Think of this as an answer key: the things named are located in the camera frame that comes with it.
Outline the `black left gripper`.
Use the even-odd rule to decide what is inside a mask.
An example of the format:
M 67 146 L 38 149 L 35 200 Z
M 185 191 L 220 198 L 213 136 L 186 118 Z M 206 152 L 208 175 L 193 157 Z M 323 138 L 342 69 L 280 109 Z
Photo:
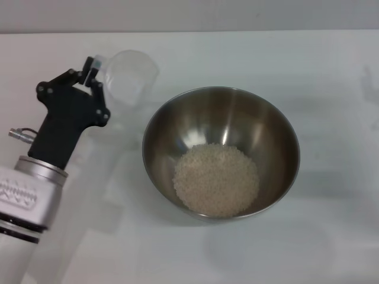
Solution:
M 37 85 L 37 99 L 47 115 L 28 151 L 28 156 L 65 169 L 83 131 L 105 127 L 111 117 L 103 83 L 96 80 L 101 62 L 87 57 L 81 71 L 69 69 Z M 73 85 L 91 88 L 88 94 Z

